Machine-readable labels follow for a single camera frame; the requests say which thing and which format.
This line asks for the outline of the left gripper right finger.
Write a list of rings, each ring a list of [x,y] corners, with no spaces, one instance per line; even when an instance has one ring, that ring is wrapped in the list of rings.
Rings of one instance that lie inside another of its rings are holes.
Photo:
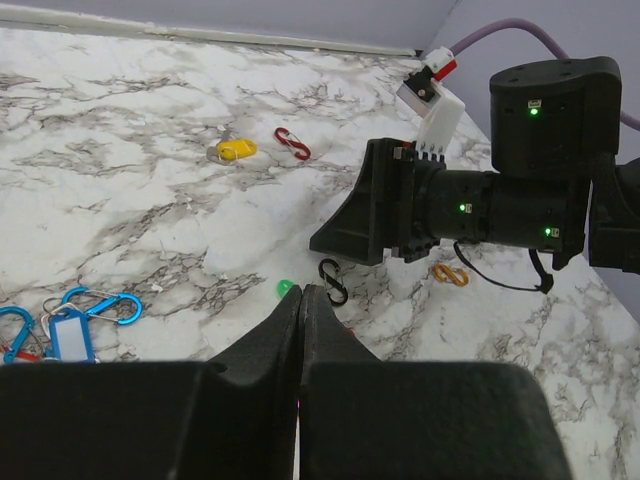
[[[300,477],[365,479],[381,437],[366,389],[382,362],[338,320],[319,286],[304,289],[300,322]]]

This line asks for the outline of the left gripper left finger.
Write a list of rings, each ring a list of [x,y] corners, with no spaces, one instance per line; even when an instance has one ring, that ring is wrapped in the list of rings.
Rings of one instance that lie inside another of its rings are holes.
[[[208,362],[202,451],[216,479],[293,477],[301,303],[294,286],[266,319]]]

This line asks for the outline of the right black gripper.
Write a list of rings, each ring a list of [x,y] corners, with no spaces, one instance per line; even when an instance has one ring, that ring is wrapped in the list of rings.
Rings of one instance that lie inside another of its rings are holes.
[[[588,184],[456,170],[405,142],[372,139],[353,189],[309,249],[361,265],[390,249],[405,262],[443,240],[549,253],[555,270],[584,246]]]

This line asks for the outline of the black S carabiner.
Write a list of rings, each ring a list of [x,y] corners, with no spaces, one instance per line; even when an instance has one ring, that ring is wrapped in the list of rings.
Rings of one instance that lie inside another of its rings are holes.
[[[318,273],[324,282],[324,288],[331,305],[334,307],[343,306],[348,301],[349,295],[338,262],[331,258],[322,259],[318,264]]]

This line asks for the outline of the green tag key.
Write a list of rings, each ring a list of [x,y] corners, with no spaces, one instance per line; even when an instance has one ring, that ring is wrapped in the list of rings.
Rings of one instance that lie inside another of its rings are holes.
[[[283,299],[289,290],[294,286],[294,282],[288,279],[282,279],[277,283],[276,292],[280,299]]]

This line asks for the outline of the blue tag key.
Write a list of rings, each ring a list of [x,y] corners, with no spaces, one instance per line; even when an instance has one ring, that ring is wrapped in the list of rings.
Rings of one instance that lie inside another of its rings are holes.
[[[52,307],[47,299],[43,304],[44,314],[40,322],[50,340],[45,349],[45,360],[92,363],[99,362],[95,355],[89,331],[88,315],[70,302]]]

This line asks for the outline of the red tag key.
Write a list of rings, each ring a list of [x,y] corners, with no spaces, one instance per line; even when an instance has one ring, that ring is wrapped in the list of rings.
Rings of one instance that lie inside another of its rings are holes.
[[[32,353],[12,349],[7,342],[1,341],[1,360],[5,364],[10,364],[14,361],[36,363],[40,362],[41,358]]]

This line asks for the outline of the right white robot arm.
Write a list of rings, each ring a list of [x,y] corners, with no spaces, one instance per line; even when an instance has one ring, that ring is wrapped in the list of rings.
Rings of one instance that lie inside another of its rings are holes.
[[[489,82],[491,169],[445,163],[457,116],[446,91],[411,142],[368,142],[356,184],[314,233],[312,251],[376,265],[385,250],[406,262],[442,240],[548,253],[562,269],[639,269],[639,165],[616,161],[622,82],[609,57],[547,60]]]

